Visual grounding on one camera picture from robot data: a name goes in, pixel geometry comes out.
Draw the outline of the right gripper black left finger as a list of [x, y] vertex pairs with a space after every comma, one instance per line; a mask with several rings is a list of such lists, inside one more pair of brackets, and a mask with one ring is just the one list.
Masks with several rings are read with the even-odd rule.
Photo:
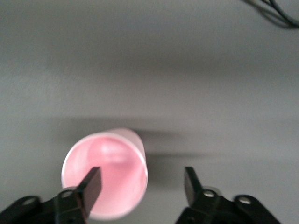
[[0, 213], [2, 224], [86, 224], [101, 192], [101, 169], [93, 167], [76, 187], [63, 189], [48, 201], [19, 198]]

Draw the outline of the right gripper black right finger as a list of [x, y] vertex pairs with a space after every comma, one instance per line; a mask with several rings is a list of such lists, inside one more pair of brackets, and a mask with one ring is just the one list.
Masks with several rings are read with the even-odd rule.
[[185, 167], [184, 188], [188, 206], [177, 224], [278, 224], [255, 197], [237, 195], [233, 201], [204, 188], [193, 167]]

